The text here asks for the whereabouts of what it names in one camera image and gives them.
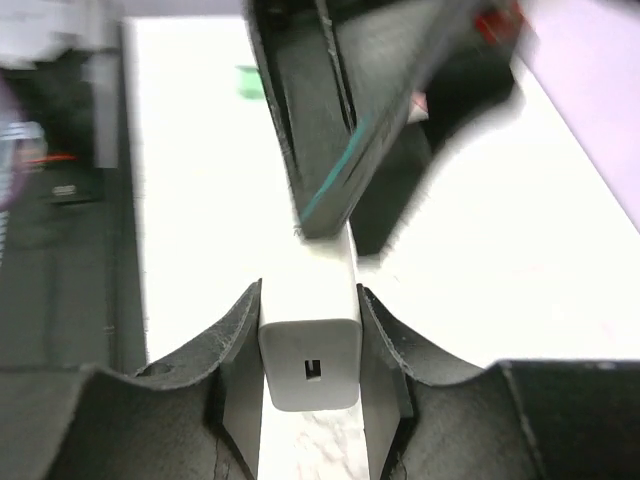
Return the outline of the white wall charger plug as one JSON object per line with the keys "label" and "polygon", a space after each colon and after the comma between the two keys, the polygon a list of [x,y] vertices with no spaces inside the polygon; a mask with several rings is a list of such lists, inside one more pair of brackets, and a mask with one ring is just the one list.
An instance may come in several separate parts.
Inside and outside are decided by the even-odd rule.
{"label": "white wall charger plug", "polygon": [[364,479],[362,328],[351,231],[277,241],[262,275],[259,343],[268,382],[262,479]]}

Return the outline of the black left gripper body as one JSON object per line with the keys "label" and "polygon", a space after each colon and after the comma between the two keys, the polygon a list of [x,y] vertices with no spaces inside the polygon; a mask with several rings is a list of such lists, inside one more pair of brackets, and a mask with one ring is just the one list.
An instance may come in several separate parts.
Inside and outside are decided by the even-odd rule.
{"label": "black left gripper body", "polygon": [[463,46],[418,91],[418,109],[401,131],[351,214],[360,255],[378,255],[407,210],[433,157],[461,127],[504,103],[515,80],[510,62],[525,18],[517,1],[489,1]]}

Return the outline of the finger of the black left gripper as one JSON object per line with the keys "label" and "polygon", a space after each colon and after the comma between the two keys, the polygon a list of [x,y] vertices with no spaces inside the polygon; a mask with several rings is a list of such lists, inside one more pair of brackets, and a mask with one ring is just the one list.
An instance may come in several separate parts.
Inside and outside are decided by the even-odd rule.
{"label": "finger of the black left gripper", "polygon": [[339,232],[476,1],[249,1],[248,31],[308,238]]}

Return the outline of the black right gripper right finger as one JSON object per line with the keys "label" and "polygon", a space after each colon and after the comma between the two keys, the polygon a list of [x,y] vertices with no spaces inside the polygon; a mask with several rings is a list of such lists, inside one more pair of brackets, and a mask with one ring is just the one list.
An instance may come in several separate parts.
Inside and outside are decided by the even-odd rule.
{"label": "black right gripper right finger", "polygon": [[358,290],[361,403],[373,479],[635,479],[639,366],[441,349]]}

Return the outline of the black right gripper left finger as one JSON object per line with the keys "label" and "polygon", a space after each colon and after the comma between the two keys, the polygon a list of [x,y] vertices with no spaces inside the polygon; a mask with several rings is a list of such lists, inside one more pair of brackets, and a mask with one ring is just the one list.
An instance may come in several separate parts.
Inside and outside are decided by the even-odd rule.
{"label": "black right gripper left finger", "polygon": [[253,479],[263,371],[259,283],[210,328],[128,376],[1,372],[5,479]]}

